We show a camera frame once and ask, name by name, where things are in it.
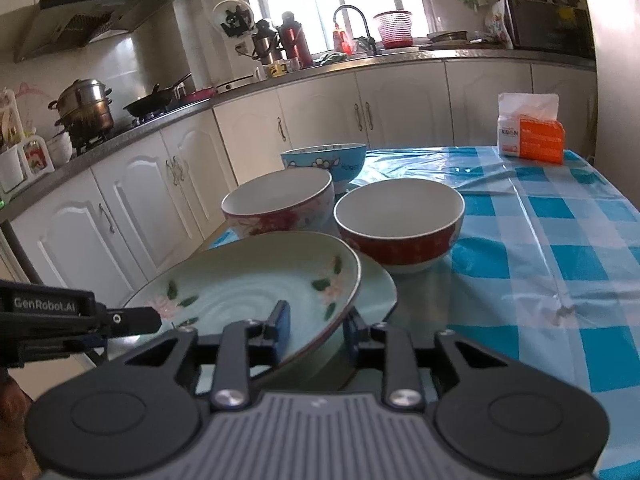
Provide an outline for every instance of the orange tissue package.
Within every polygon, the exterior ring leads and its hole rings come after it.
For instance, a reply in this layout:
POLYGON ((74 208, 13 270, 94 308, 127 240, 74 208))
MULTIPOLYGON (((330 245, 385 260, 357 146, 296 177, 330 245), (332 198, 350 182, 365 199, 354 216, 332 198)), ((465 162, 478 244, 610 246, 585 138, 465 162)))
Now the orange tissue package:
POLYGON ((502 155, 562 164, 564 128, 557 94, 500 94, 498 149, 502 155))

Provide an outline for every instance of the wok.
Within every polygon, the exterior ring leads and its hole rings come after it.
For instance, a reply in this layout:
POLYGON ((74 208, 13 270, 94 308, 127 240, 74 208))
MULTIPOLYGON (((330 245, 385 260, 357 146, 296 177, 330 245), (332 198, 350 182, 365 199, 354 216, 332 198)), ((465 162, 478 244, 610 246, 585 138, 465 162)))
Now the wok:
POLYGON ((145 117, 153 112, 157 112, 171 103, 174 98, 174 89, 190 76, 191 73, 188 73, 173 85, 169 86, 169 88, 164 88, 162 90, 159 90, 160 85, 156 84, 151 94, 143 97, 142 99, 138 99, 137 101, 133 101, 125 106, 124 109, 134 117, 139 118, 145 117))

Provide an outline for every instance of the blue checkered tablecloth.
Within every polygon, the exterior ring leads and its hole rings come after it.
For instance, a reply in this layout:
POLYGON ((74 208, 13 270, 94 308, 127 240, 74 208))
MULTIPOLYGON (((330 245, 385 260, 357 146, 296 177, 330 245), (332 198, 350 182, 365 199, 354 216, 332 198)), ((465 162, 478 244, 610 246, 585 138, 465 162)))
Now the blue checkered tablecloth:
POLYGON ((450 255, 394 278, 391 321, 452 328, 591 392, 611 424, 599 478, 640 479, 638 211, 572 152, 556 166, 494 147, 379 150, 354 184, 402 177, 455 187, 466 213, 450 255))

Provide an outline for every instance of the range hood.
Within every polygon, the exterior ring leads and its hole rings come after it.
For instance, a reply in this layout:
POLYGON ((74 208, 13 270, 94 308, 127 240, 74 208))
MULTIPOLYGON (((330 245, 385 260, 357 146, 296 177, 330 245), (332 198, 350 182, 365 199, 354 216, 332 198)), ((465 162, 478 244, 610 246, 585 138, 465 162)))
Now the range hood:
POLYGON ((40 0, 15 62, 136 30, 173 0, 40 0))

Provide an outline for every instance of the plastic strainer basket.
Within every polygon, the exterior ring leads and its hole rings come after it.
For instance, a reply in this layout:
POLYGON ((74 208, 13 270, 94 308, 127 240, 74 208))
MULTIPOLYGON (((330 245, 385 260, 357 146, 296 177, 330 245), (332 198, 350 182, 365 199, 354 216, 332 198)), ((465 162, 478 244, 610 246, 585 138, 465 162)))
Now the plastic strainer basket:
POLYGON ((408 10, 388 10, 376 14, 373 19, 378 26, 385 48, 413 46, 411 35, 411 13, 408 10))

